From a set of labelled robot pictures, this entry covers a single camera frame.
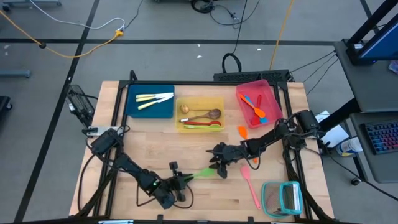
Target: red utensil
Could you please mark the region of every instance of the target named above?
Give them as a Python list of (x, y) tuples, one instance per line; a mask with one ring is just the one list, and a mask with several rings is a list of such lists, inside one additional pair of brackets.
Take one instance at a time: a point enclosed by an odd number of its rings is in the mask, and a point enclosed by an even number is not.
[(212, 121), (212, 122), (209, 122), (209, 123), (186, 121), (186, 122), (184, 122), (184, 124), (187, 124), (187, 125), (207, 125), (207, 126), (210, 126), (212, 124), (218, 124), (218, 125), (221, 126), (221, 122), (219, 122), (219, 121)]
[[(257, 108), (260, 108), (260, 106), (261, 106), (261, 95), (257, 97)], [(251, 124), (252, 125), (260, 124), (260, 118), (256, 114), (254, 114), (253, 119), (251, 120)]]

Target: plastic bin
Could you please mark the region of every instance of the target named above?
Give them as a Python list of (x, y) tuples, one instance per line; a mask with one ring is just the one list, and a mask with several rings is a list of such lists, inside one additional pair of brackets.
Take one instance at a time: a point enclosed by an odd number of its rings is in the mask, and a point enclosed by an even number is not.
[[(255, 115), (254, 110), (239, 97), (240, 94), (245, 96), (246, 99), (250, 99), (255, 107), (258, 107), (257, 99), (259, 95), (261, 95), (261, 104), (258, 108), (262, 109), (266, 114), (266, 119), (262, 120), (263, 123), (257, 125), (252, 124), (253, 117), (257, 115)], [(236, 97), (249, 128), (258, 128), (268, 124), (274, 125), (276, 120), (283, 118), (282, 111), (280, 110), (278, 102), (276, 102), (273, 90), (268, 85), (267, 80), (258, 80), (238, 85), (236, 87)]]
[[(190, 111), (186, 114), (180, 110), (181, 105), (187, 105)], [(207, 114), (208, 111), (194, 111), (194, 110), (211, 110), (218, 108), (221, 110), (221, 116), (217, 120), (210, 118), (198, 118), (192, 121), (209, 123), (211, 121), (219, 121), (221, 123), (220, 128), (203, 128), (203, 129), (188, 129), (184, 128), (184, 123), (180, 122), (181, 119), (191, 118), (194, 116), (200, 116)], [(224, 118), (224, 99), (222, 97), (186, 97), (177, 98), (175, 101), (175, 125), (177, 131), (180, 133), (209, 133), (219, 132), (224, 130), (225, 118)]]

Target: wooden tabletop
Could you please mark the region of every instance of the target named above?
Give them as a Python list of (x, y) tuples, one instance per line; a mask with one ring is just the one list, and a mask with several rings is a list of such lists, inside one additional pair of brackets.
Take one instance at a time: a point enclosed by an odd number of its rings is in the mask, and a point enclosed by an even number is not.
[[(118, 84), (118, 82), (103, 82), (93, 125), (109, 126), (111, 124)], [(289, 83), (288, 86), (293, 113), (308, 109), (303, 84)], [(177, 161), (179, 170), (183, 173), (195, 173), (210, 165), (209, 159), (212, 155), (205, 150), (213, 149), (220, 142), (238, 145), (241, 137), (236, 127), (245, 125), (245, 121), (235, 97), (235, 86), (175, 86), (176, 98), (200, 95), (222, 96), (224, 98), (225, 129), (223, 132), (180, 134), (175, 129), (174, 118), (133, 119), (128, 117), (127, 125), (131, 127), (131, 130), (124, 136), (124, 152), (142, 168), (153, 170), (161, 177), (167, 178), (172, 175), (172, 171), (169, 169), (169, 162), (171, 161)], [(282, 91), (280, 95), (282, 111), (284, 116), (287, 117)], [(124, 91), (122, 97), (118, 124), (121, 122), (125, 96), (126, 91)], [(257, 129), (248, 129), (248, 137), (257, 138), (272, 128), (272, 125), (268, 125)], [(317, 150), (317, 144), (314, 140), (308, 139), (307, 144), (308, 148)], [(81, 167), (90, 156), (90, 150), (86, 149)], [(333, 217), (320, 157), (315, 153), (304, 150), (301, 151), (301, 156), (308, 191), (325, 213)], [(193, 207), (186, 210), (175, 207), (164, 210), (156, 201), (137, 207), (137, 182), (129, 174), (120, 173), (118, 174), (111, 218), (154, 220), (158, 214), (163, 214), (165, 220), (246, 221), (248, 216), (253, 216), (255, 221), (274, 220), (255, 207), (248, 184), (239, 171), (241, 164), (245, 163), (245, 160), (240, 160), (237, 164), (231, 164), (228, 167), (227, 179), (214, 176), (191, 181), (189, 186), (193, 190), (195, 201)], [(98, 187), (101, 168), (102, 162), (97, 158), (94, 158), (88, 165), (83, 178), (82, 204), (90, 199)], [(261, 166), (258, 170), (251, 170), (251, 179), (259, 199), (264, 182), (287, 181), (281, 141), (269, 146), (262, 154)], [(78, 185), (70, 208), (71, 215), (78, 212), (77, 190)], [(178, 203), (181, 206), (189, 205), (191, 201), (188, 190), (185, 191), (185, 195), (187, 201)], [(107, 196), (108, 193), (104, 193), (103, 205), (101, 206), (102, 213)], [(140, 190), (140, 203), (148, 199), (148, 196)]]

